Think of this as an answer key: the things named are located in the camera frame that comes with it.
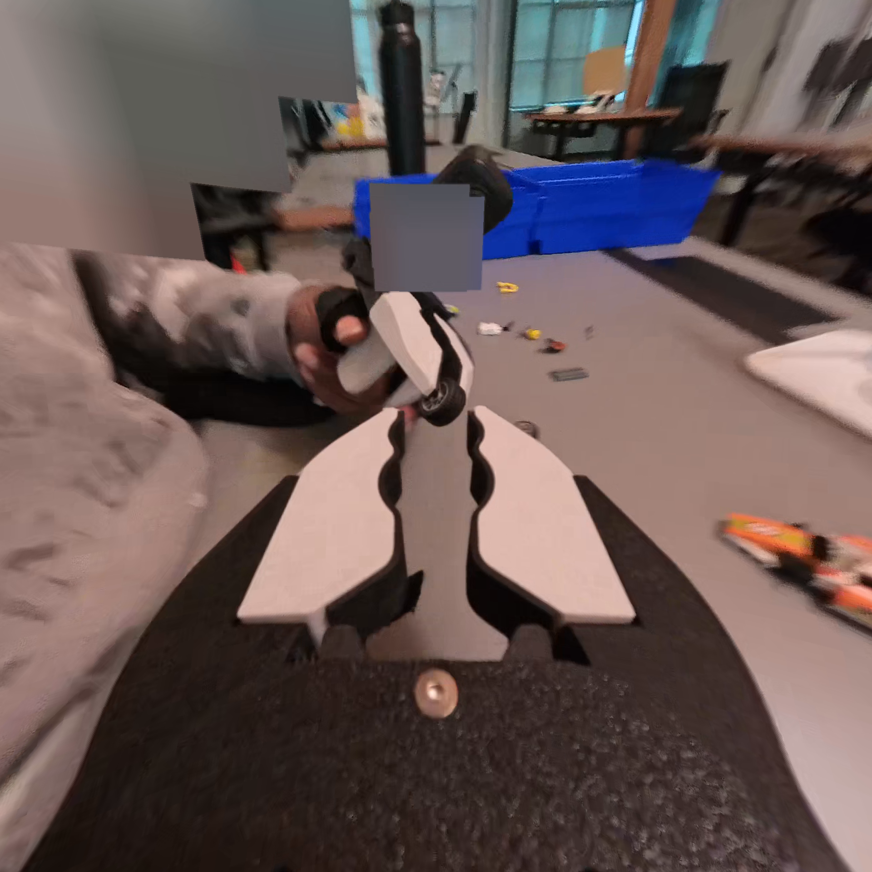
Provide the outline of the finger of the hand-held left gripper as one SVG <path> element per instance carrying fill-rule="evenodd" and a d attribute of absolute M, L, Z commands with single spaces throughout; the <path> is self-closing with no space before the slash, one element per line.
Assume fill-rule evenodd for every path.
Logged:
<path fill-rule="evenodd" d="M 417 406 L 437 387 L 441 353 L 433 338 L 433 312 L 409 292 L 378 294 L 372 306 L 372 337 L 378 337 L 391 360 L 389 372 L 401 380 L 384 408 Z"/>
<path fill-rule="evenodd" d="M 444 307 L 433 309 L 433 338 L 441 353 L 433 395 L 442 398 L 449 387 L 458 386 L 469 398 L 474 383 L 474 360 L 465 341 L 454 329 L 452 313 Z"/>

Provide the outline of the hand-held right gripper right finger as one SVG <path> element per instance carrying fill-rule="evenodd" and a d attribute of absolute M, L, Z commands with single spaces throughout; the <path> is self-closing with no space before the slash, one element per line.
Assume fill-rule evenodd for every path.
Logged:
<path fill-rule="evenodd" d="M 571 470 L 485 406 L 468 414 L 467 451 L 475 614 L 495 628 L 631 624 L 636 610 Z"/>

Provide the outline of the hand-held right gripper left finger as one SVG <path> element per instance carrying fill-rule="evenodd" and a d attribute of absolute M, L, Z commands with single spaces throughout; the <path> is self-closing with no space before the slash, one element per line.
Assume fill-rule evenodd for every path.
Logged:
<path fill-rule="evenodd" d="M 385 409 L 297 476 L 239 605 L 242 624 L 385 628 L 412 606 L 397 504 L 404 414 Z"/>

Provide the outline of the orange white lego car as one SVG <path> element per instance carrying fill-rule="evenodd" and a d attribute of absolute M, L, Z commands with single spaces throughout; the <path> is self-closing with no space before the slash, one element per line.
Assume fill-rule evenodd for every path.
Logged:
<path fill-rule="evenodd" d="M 763 569 L 803 589 L 824 611 L 871 630 L 871 539 L 826 535 L 808 525 L 731 513 L 721 538 Z"/>

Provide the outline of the small dark lego pieces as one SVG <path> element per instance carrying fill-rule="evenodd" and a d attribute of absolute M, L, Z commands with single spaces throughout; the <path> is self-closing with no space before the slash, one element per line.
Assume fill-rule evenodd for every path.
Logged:
<path fill-rule="evenodd" d="M 501 297 L 513 297 L 520 289 L 516 282 L 509 281 L 497 281 L 495 287 Z M 532 326 L 518 328 L 516 327 L 515 321 L 506 321 L 502 323 L 496 321 L 481 321 L 476 326 L 476 335 L 488 338 L 512 336 L 534 345 L 539 354 L 547 356 L 561 355 L 568 349 L 567 343 L 554 337 L 546 336 L 542 330 Z M 585 341 L 592 340 L 594 335 L 594 325 L 587 326 L 583 331 L 583 339 Z"/>

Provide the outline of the person's left hand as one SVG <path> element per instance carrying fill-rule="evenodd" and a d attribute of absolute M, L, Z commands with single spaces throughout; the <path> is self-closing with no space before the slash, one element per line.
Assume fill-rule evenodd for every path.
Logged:
<path fill-rule="evenodd" d="M 339 356 L 322 342 L 317 317 L 316 302 L 326 289 L 321 283 L 308 283 L 289 300 L 286 312 L 289 353 L 302 382 L 316 400 L 346 417 L 371 416 L 392 393 L 391 375 L 382 376 L 360 394 L 344 390 L 337 375 Z"/>

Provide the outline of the black honeycomb wrist rest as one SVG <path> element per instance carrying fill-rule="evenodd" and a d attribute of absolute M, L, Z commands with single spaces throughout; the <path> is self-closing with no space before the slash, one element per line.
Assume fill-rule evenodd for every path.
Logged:
<path fill-rule="evenodd" d="M 336 416 L 287 378 L 261 379 L 226 370 L 173 367 L 143 383 L 170 411 L 190 423 L 301 428 Z"/>

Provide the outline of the black water bottle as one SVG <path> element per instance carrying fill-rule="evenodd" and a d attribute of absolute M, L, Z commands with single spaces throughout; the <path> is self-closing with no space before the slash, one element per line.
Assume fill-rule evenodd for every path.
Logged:
<path fill-rule="evenodd" d="M 381 93 L 390 175 L 426 170 L 426 129 L 420 38 L 413 7 L 390 1 L 378 10 Z"/>

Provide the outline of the wooden office desk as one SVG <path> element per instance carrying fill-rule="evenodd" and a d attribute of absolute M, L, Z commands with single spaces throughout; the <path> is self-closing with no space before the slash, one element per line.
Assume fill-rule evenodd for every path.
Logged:
<path fill-rule="evenodd" d="M 533 134 L 551 136 L 554 140 L 551 159 L 562 161 L 567 144 L 572 139 L 592 138 L 600 127 L 616 131 L 613 159 L 623 158 L 625 143 L 630 130 L 671 122 L 672 110 L 620 110 L 595 111 L 591 114 L 577 113 L 524 113 L 522 117 L 530 124 Z"/>

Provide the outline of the large window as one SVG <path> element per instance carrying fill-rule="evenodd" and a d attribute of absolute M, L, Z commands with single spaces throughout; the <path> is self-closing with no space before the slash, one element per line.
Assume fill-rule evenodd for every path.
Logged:
<path fill-rule="evenodd" d="M 631 65 L 644 1 L 520 1 L 515 7 L 509 110 L 522 113 L 586 96 L 593 52 L 622 48 Z"/>

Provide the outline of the black office chair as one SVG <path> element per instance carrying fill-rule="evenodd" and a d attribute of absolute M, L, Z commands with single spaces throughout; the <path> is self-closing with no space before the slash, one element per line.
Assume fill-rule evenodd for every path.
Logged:
<path fill-rule="evenodd" d="M 647 158 L 671 159 L 686 165 L 703 159 L 704 152 L 690 142 L 717 130 L 728 114 L 716 106 L 730 65 L 726 61 L 670 68 L 657 108 L 676 108 L 680 113 L 651 133 L 645 151 Z"/>

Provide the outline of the wooden column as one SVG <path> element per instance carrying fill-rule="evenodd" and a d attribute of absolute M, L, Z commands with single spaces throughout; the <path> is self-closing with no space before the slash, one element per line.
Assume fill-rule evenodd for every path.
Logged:
<path fill-rule="evenodd" d="M 624 101 L 627 114 L 641 113 L 648 106 L 677 4 L 677 1 L 644 2 Z"/>

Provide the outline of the white base plate with lever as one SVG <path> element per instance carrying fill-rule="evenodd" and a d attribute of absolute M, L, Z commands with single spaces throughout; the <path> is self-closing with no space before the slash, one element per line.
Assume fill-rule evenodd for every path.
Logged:
<path fill-rule="evenodd" d="M 871 440 L 871 332 L 840 329 L 754 352 L 745 370 Z"/>

